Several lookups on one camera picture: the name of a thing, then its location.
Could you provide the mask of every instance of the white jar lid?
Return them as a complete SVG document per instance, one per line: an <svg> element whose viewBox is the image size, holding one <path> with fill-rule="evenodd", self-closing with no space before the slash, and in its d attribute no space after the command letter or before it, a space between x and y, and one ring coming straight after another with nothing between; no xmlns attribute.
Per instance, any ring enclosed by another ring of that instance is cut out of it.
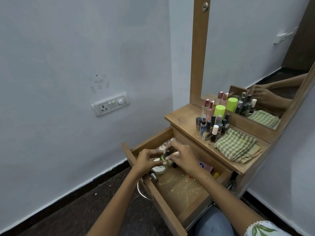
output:
<svg viewBox="0 0 315 236"><path fill-rule="evenodd" d="M153 167L152 170L153 170L153 172L154 172L155 174L161 175L161 174L163 174L163 173L166 171L166 167L165 167L165 166Z"/></svg>

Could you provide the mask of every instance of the jeans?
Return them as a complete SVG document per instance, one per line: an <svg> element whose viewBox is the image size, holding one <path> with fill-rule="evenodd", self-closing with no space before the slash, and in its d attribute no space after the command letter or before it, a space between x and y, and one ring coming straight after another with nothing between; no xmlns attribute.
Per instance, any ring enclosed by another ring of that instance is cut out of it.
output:
<svg viewBox="0 0 315 236"><path fill-rule="evenodd" d="M234 236L232 226L216 207L210 207L195 226L194 236Z"/></svg>

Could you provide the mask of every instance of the wooden shelf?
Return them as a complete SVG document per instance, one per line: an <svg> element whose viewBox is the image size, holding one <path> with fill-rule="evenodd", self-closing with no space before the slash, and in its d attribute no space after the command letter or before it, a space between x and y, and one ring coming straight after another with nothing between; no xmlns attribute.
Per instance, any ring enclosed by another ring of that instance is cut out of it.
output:
<svg viewBox="0 0 315 236"><path fill-rule="evenodd" d="M200 114L201 114L200 108L195 107L191 104L187 104L184 107L181 107L173 111L172 113L166 115L165 119L169 121L172 125L174 125L176 128L178 128L180 131L182 131L184 134L186 134L189 138L194 140L198 145L200 145L202 148L208 151L211 155L219 159L221 162L223 162L225 165L235 170L236 172L245 174L246 171L261 157L261 155L270 146L270 143L230 124L229 126L230 128L256 138L259 146L262 149L262 153L259 156L255 157L254 159L251 159L245 164L230 161L219 150L215 149L214 143L210 142L209 140L208 141L202 140L202 136L200 135L199 132L196 131L196 118L200 117Z"/></svg>

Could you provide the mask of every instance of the drawer handle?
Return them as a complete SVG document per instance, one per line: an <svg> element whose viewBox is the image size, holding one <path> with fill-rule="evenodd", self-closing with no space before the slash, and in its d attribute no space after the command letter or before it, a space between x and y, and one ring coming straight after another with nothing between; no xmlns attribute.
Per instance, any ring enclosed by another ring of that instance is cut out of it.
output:
<svg viewBox="0 0 315 236"><path fill-rule="evenodd" d="M148 198L146 195L144 195L144 194L140 191L140 189L139 189L139 182L140 182L140 181L138 181L138 183L137 183L137 190L138 190L139 195L141 195L143 198L145 198L145 199L147 199L147 200L154 201L153 199Z"/></svg>

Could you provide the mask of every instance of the dressing table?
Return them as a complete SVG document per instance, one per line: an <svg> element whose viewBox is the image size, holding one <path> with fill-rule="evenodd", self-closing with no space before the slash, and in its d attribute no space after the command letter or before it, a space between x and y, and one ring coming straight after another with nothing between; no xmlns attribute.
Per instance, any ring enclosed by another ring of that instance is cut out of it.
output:
<svg viewBox="0 0 315 236"><path fill-rule="evenodd" d="M131 149L125 143L121 145L130 165L133 166L140 151L156 149L167 140L175 137L182 144L189 145L200 161L212 166L213 171L219 173L220 176L217 180L222 185L231 188L233 184L233 194L241 197L260 165L268 157L268 152L276 144L283 130L313 86L315 66L311 68L304 79L291 105L284 112L276 130L226 110L226 113L230 113L229 128L254 137L262 149L260 155L244 164L230 161L219 150L215 149L215 143L202 140L202 135L196 131L196 118L200 117L204 99L214 99L217 94L216 92L201 95L208 35L209 5L210 0L194 0L190 103L167 114L165 119L170 123L170 126L164 130L161 129L160 133ZM243 91L247 91L244 86L231 85L229 89L231 95ZM190 180L188 181L184 177L186 177L186 174L179 167L176 169L169 167L163 175L159 175L158 183L153 182L149 175L145 175L141 179L148 195L147 198L154 202L172 234L180 236L187 235L187 230L213 204L211 197L202 187L193 188L193 194L188 194L187 190L183 190L191 187L189 184L192 184ZM172 190L166 190L162 187L162 185L165 186L169 183L172 184ZM173 193L173 189L177 190L177 196Z"/></svg>

